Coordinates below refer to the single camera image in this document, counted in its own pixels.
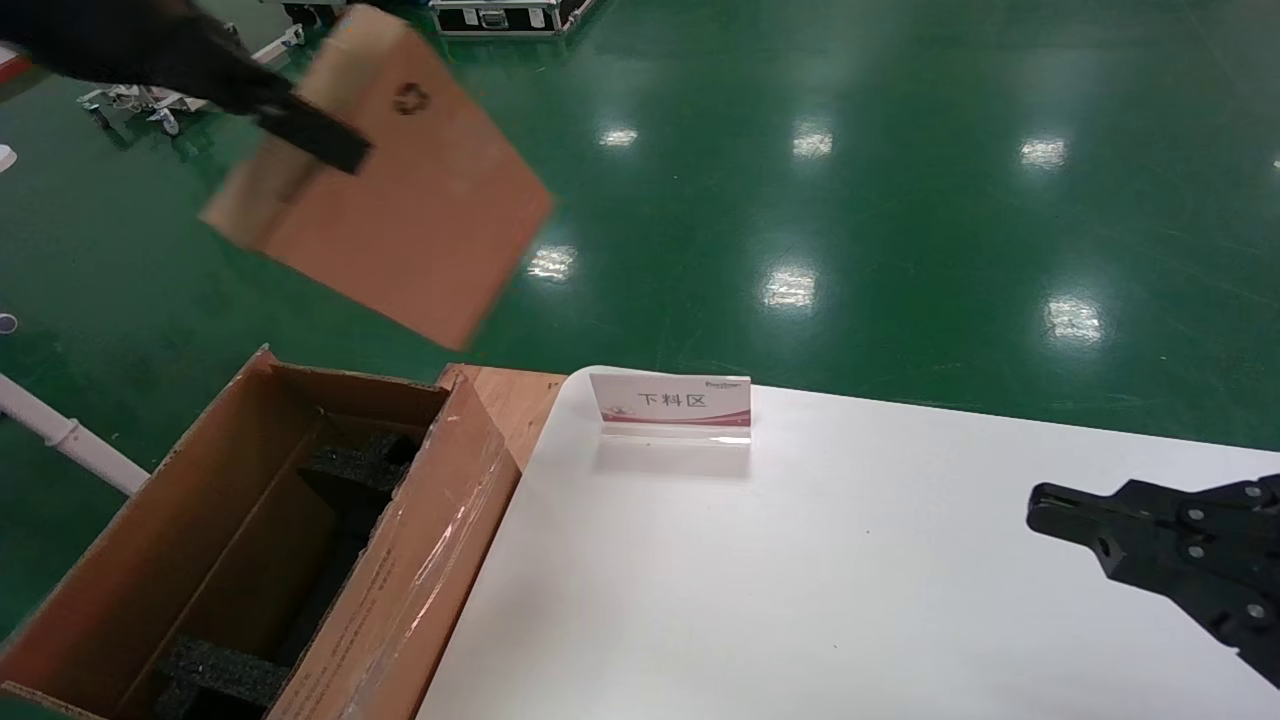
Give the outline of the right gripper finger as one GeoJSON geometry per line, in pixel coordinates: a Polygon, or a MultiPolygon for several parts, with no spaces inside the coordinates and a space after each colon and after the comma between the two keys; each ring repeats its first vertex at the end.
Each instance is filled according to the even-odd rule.
{"type": "Polygon", "coordinates": [[[1030,529],[1092,551],[1111,582],[1171,601],[1277,685],[1277,521],[1197,530],[1183,523],[1033,520],[1030,529]]]}
{"type": "Polygon", "coordinates": [[[1041,483],[1030,492],[1027,525],[1038,533],[1094,533],[1135,525],[1199,533],[1276,533],[1277,477],[1183,491],[1128,480],[1111,495],[1041,483]]]}

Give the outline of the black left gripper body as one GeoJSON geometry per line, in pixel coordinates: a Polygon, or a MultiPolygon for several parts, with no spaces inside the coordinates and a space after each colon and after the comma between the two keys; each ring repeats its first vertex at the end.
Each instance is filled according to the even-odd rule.
{"type": "Polygon", "coordinates": [[[293,88],[193,1],[4,1],[1,40],[59,76],[166,88],[238,115],[293,88]]]}

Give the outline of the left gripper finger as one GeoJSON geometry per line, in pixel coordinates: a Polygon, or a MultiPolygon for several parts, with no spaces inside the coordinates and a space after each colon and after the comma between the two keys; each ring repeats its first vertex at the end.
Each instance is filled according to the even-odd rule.
{"type": "Polygon", "coordinates": [[[255,118],[269,135],[348,176],[360,172],[372,146],[358,129],[296,94],[283,94],[257,105],[255,118]]]}

